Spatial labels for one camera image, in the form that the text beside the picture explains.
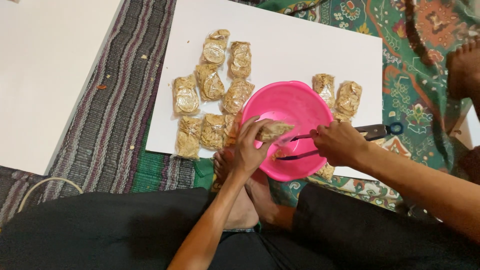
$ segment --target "clear plastic bag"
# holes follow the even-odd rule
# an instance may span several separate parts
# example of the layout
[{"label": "clear plastic bag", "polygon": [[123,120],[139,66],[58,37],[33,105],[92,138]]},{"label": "clear plastic bag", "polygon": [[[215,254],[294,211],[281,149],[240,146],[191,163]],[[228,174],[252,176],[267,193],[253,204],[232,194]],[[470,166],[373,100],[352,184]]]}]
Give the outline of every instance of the clear plastic bag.
[{"label": "clear plastic bag", "polygon": [[227,114],[225,115],[225,137],[223,140],[223,145],[228,147],[234,145],[237,141],[237,130],[238,130],[238,116]]},{"label": "clear plastic bag", "polygon": [[333,172],[335,171],[335,167],[332,165],[328,164],[328,162],[321,168],[319,169],[315,175],[320,176],[326,180],[332,179]]},{"label": "clear plastic bag", "polygon": [[217,100],[225,94],[220,77],[216,71],[217,66],[213,64],[197,65],[198,84],[200,86],[200,96],[205,101]]},{"label": "clear plastic bag", "polygon": [[225,116],[207,113],[204,116],[202,145],[208,149],[223,148],[225,139]]},{"label": "clear plastic bag", "polygon": [[235,78],[246,79],[252,72],[252,53],[250,43],[233,41],[231,45],[232,63],[230,70]]},{"label": "clear plastic bag", "polygon": [[229,36],[230,32],[226,29],[220,29],[209,34],[204,42],[202,61],[215,65],[223,64]]},{"label": "clear plastic bag", "polygon": [[334,120],[337,120],[339,122],[348,122],[348,123],[352,123],[352,120],[351,120],[351,116],[350,115],[346,115],[344,113],[341,113],[341,112],[334,112],[333,113],[333,119]]},{"label": "clear plastic bag", "polygon": [[260,128],[255,140],[270,142],[291,131],[294,127],[294,125],[286,124],[283,121],[273,121]]},{"label": "clear plastic bag", "polygon": [[181,115],[197,114],[199,99],[197,82],[193,74],[173,81],[173,112]]},{"label": "clear plastic bag", "polygon": [[245,79],[233,79],[227,93],[223,97],[223,108],[231,114],[237,114],[243,108],[243,105],[252,94],[255,85],[247,82]]},{"label": "clear plastic bag", "polygon": [[346,115],[354,116],[357,114],[360,105],[362,88],[353,81],[344,82],[338,94],[336,109]]},{"label": "clear plastic bag", "polygon": [[335,105],[334,79],[329,74],[316,74],[313,77],[313,89],[325,101],[329,108]]},{"label": "clear plastic bag", "polygon": [[175,155],[185,159],[198,160],[202,119],[182,116],[179,119]]}]

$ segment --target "floral fabric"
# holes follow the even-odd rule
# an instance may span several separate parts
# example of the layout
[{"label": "floral fabric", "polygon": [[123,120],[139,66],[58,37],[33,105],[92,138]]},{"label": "floral fabric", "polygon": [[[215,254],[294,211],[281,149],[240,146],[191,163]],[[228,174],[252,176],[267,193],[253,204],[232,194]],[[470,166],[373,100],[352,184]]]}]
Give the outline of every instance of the floral fabric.
[{"label": "floral fabric", "polygon": [[[445,61],[448,52],[480,33],[480,18],[474,15],[473,6],[473,0],[417,0],[416,5],[410,0],[270,0],[257,7],[381,37],[383,121],[402,122],[406,127],[402,135],[388,137],[383,148],[436,170],[456,173],[456,157],[466,149],[447,132],[468,102],[449,99]],[[210,160],[196,164],[196,186],[215,182],[211,164]],[[279,203],[294,206],[307,182],[390,210],[401,200],[397,191],[381,182],[347,177],[271,180],[270,185]]]}]

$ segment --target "food crumb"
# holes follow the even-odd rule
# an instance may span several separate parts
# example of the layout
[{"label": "food crumb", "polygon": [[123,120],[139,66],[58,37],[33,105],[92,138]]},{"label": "food crumb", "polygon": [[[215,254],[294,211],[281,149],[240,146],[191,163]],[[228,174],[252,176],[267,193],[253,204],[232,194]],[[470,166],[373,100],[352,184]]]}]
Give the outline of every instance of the food crumb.
[{"label": "food crumb", "polygon": [[284,158],[286,157],[285,153],[282,151],[282,149],[277,149],[277,151],[270,156],[270,158],[275,161],[277,158]]}]

